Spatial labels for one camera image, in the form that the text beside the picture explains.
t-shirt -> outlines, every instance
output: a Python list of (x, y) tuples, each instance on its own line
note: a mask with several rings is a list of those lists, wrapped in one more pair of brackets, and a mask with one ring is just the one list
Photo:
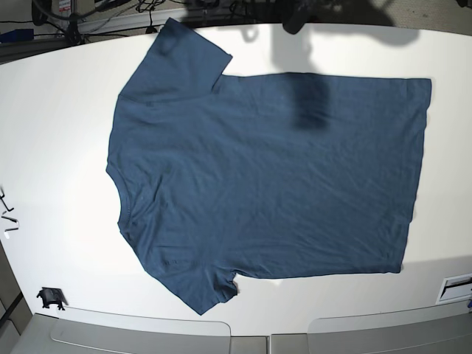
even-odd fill
[(431, 81), (231, 59), (170, 19), (118, 97), (107, 172), (146, 272), (199, 314), (236, 274), (400, 272)]

white tabletop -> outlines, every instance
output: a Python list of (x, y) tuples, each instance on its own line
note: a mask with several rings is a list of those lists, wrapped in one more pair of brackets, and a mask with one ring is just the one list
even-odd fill
[[(141, 35), (0, 66), (0, 184), (15, 207), (8, 215), (20, 221), (10, 239), (3, 232), (0, 239), (33, 313), (57, 316), (36, 299), (45, 286), (62, 288), (84, 310), (225, 322), (233, 336), (303, 333), (320, 317), (434, 305), (443, 277), (472, 272), (472, 38), (329, 24), (306, 25), (295, 36), (270, 24), (199, 32), (233, 55), (225, 74), (433, 80), (404, 269), (237, 276), (240, 293), (203, 316), (147, 275), (119, 233), (119, 197), (105, 173), (117, 95), (155, 38)], [(7, 227), (0, 219), (0, 230)]]

short sleeve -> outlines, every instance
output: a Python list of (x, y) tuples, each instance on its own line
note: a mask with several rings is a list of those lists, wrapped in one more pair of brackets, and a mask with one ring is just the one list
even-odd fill
[(210, 93), (232, 56), (169, 18), (121, 92), (138, 101)]
[(237, 295), (233, 277), (202, 265), (151, 275), (199, 315)]

blue t-shirt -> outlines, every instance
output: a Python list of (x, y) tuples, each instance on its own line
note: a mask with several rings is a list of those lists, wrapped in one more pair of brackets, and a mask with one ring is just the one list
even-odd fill
[(222, 75), (170, 19), (118, 97), (107, 172), (144, 269), (202, 314), (255, 278), (398, 273), (427, 79)]

white table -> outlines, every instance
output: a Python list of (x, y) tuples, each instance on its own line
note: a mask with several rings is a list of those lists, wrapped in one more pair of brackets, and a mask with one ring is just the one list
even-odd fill
[[(36, 295), (46, 286), (62, 288), (70, 306), (83, 310), (225, 322), (233, 336), (306, 333), (320, 317), (432, 306), (443, 277), (472, 272), (472, 38), (330, 24), (306, 25), (296, 36), (270, 24), (199, 32), (234, 56), (225, 74), (433, 80), (404, 269), (237, 276), (238, 296), (203, 316), (147, 275), (119, 233), (119, 197), (105, 173), (117, 95), (155, 38), (141, 35), (0, 66), (0, 184), (15, 207), (9, 216), (21, 224), (0, 239), (33, 313), (88, 316), (41, 308)], [(8, 226), (0, 219), (0, 230)]]

